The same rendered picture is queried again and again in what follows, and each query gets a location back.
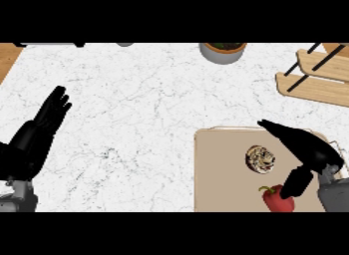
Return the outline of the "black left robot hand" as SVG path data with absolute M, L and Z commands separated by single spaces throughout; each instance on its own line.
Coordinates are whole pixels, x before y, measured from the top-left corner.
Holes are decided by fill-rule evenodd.
M 57 86 L 35 117 L 23 123 L 9 143 L 0 141 L 0 180 L 32 180 L 51 147 L 54 134 L 72 106 Z

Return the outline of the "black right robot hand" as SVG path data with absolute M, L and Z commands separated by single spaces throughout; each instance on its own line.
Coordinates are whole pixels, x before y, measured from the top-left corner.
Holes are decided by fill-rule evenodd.
M 282 199 L 298 197 L 310 184 L 312 172 L 316 172 L 321 180 L 329 184 L 334 181 L 334 174 L 344 165 L 344 159 L 328 142 L 309 131 L 267 120 L 258 121 L 257 124 L 279 139 L 301 162 L 301 165 L 291 170 L 279 191 Z

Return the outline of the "beige tray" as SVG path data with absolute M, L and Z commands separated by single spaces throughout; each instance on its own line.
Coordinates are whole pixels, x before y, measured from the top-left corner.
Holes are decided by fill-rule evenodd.
M 254 172 L 245 154 L 261 145 L 275 156 L 269 173 Z M 261 186 L 282 184 L 301 164 L 261 127 L 214 127 L 193 135 L 193 210 L 267 212 Z

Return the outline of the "wooden tiered shelf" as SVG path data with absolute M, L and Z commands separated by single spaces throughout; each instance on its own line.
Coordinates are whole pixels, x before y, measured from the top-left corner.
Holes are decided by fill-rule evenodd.
M 275 75 L 276 90 L 282 96 L 349 108 L 349 43 L 325 43 L 325 53 L 295 52 L 292 67 Z

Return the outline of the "red bell pepper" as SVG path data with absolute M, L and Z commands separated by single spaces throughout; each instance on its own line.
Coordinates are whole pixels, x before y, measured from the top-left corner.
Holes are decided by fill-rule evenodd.
M 282 185 L 260 186 L 258 190 L 263 192 L 263 202 L 272 212 L 292 212 L 294 211 L 294 199 L 291 197 L 281 198 Z

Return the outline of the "black framed appliance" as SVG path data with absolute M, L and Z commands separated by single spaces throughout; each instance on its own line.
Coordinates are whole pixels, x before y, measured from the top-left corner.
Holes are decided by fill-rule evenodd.
M 13 43 L 17 48 L 26 48 L 28 46 L 75 46 L 84 48 L 85 43 Z

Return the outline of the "grey plant pot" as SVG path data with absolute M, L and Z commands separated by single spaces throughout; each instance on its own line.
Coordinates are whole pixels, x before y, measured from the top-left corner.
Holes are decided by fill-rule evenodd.
M 202 56 L 216 64 L 229 65 L 238 61 L 242 56 L 247 44 L 242 43 L 241 46 L 233 50 L 220 50 L 214 48 L 210 43 L 199 43 L 199 52 Z

